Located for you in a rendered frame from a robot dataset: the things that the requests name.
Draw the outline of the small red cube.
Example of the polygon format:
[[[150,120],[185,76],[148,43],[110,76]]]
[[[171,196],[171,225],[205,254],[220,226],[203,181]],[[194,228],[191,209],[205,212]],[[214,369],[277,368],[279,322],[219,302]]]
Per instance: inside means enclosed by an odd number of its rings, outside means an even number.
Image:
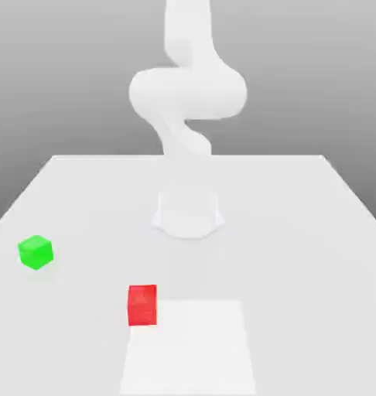
[[[156,325],[157,286],[130,285],[128,288],[127,314],[129,326]]]

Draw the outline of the small green cube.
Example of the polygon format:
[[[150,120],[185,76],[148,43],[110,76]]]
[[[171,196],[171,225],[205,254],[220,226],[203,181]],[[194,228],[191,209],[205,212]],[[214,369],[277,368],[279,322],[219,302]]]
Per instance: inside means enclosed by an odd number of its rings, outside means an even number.
[[[40,235],[19,242],[18,251],[21,262],[33,270],[41,269],[54,258],[52,242]]]

